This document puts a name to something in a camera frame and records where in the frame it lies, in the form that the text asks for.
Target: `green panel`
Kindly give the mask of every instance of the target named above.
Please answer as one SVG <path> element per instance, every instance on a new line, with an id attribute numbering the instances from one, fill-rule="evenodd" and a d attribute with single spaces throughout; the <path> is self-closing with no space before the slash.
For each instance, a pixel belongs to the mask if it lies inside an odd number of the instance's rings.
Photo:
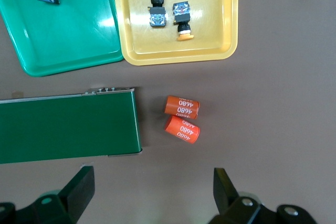
<path id="1" fill-rule="evenodd" d="M 123 59 L 114 0 L 0 0 L 0 12 L 31 76 Z"/>
<path id="2" fill-rule="evenodd" d="M 140 151 L 134 92 L 0 103 L 0 163 Z"/>

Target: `yellow tray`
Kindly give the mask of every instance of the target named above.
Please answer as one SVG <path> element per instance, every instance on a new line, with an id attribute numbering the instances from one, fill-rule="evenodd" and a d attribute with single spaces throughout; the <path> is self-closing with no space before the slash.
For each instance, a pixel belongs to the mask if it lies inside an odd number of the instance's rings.
<path id="1" fill-rule="evenodd" d="M 189 25 L 195 37 L 177 41 L 174 3 L 188 1 Z M 238 0 L 164 0 L 167 25 L 153 28 L 147 7 L 151 0 L 115 0 L 124 58 L 133 65 L 221 60 L 238 42 Z"/>

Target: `battery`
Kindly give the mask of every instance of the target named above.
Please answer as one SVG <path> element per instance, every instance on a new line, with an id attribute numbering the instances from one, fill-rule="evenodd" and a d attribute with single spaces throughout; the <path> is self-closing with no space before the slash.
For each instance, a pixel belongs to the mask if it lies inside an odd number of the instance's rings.
<path id="1" fill-rule="evenodd" d="M 197 101 L 169 95 L 164 113 L 181 116 L 183 118 L 196 119 L 199 107 L 200 103 Z"/>
<path id="2" fill-rule="evenodd" d="M 168 133 L 191 144 L 196 142 L 200 134 L 199 127 L 176 115 L 171 115 L 169 117 L 164 129 Z"/>

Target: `screw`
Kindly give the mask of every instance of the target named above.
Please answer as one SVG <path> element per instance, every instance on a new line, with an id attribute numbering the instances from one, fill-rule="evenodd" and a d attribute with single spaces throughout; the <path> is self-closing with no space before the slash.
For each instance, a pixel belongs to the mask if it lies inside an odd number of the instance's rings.
<path id="1" fill-rule="evenodd" d="M 292 207 L 285 207 L 285 212 L 292 216 L 299 215 L 299 213 Z"/>
<path id="2" fill-rule="evenodd" d="M 245 206 L 247 206 L 247 207 L 251 207 L 251 206 L 253 206 L 253 202 L 252 202 L 252 200 L 250 200 L 250 199 L 245 198 L 245 199 L 242 200 L 242 202 L 243 202 L 243 204 L 244 204 Z"/>

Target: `gray table surface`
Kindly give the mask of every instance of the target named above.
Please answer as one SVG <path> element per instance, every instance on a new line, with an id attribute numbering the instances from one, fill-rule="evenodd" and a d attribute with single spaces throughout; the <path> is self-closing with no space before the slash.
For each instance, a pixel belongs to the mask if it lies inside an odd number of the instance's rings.
<path id="1" fill-rule="evenodd" d="M 43 78 L 25 74 L 0 21 L 0 99 L 135 86 L 143 153 L 0 166 L 0 201 L 18 208 L 93 164 L 96 194 L 79 223 L 207 223 L 214 167 L 237 190 L 336 223 L 336 0 L 239 0 L 228 59 L 132 66 L 126 61 Z M 167 95 L 199 100 L 194 145 L 166 134 Z"/>

